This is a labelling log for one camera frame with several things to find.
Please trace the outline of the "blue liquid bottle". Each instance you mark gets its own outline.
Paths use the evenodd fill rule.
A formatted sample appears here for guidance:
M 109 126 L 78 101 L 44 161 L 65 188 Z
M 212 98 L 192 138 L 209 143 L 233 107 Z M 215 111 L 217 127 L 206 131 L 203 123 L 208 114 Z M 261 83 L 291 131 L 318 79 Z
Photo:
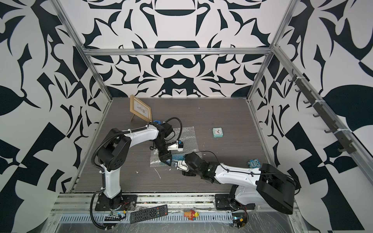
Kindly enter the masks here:
M 172 155 L 173 161 L 184 161 L 185 160 L 185 154 L 173 154 Z

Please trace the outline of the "clear bubble wrap sheet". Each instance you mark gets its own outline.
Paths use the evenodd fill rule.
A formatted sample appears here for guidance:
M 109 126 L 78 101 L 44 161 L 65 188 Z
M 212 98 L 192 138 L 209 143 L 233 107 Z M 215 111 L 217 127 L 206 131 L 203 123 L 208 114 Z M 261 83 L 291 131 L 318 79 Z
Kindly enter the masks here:
M 194 126 L 183 127 L 179 143 L 174 143 L 173 145 L 169 146 L 169 151 L 171 152 L 172 159 L 174 161 L 184 160 L 185 154 L 199 151 Z M 167 164 L 160 161 L 158 156 L 158 149 L 152 150 L 150 157 L 150 167 L 155 168 L 166 165 Z

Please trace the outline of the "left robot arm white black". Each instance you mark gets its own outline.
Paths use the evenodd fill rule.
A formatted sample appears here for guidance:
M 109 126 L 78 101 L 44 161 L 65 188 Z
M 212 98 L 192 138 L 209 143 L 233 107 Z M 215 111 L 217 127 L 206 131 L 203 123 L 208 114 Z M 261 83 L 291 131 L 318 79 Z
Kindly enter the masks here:
M 168 146 L 171 144 L 167 143 L 165 138 L 172 132 L 172 126 L 166 122 L 161 124 L 151 122 L 144 127 L 127 131 L 113 128 L 91 157 L 91 164 L 103 174 L 103 195 L 109 200 L 119 197 L 120 169 L 130 148 L 137 144 L 152 141 L 153 147 L 158 150 L 159 160 L 170 166 L 172 154 Z

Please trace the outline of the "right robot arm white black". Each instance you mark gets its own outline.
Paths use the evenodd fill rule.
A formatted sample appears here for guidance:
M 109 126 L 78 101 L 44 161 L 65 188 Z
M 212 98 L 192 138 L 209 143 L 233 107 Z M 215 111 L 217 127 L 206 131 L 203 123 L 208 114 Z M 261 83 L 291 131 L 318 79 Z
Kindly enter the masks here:
M 272 209 L 291 215 L 297 181 L 270 164 L 260 168 L 239 168 L 219 161 L 207 162 L 197 153 L 186 154 L 173 167 L 184 176 L 200 176 L 208 183 L 230 184 L 228 202 L 233 209 L 248 204 L 267 204 Z

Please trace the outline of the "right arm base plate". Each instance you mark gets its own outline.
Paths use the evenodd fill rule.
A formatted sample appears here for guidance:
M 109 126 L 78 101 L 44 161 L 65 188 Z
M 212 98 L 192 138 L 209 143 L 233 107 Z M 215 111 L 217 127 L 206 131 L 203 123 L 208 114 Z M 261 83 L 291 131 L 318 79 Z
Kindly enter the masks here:
M 229 194 L 216 194 L 215 195 L 215 208 L 217 210 L 254 210 L 256 208 L 255 203 L 243 205 L 238 203 L 234 198 L 230 197 Z

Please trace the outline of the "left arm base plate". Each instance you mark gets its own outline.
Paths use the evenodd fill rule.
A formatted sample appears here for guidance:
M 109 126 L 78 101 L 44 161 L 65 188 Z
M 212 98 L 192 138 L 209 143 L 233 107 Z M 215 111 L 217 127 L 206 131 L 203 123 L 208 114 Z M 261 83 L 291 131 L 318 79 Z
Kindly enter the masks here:
M 137 195 L 122 195 L 110 199 L 105 194 L 99 194 L 95 211 L 132 211 L 137 205 Z

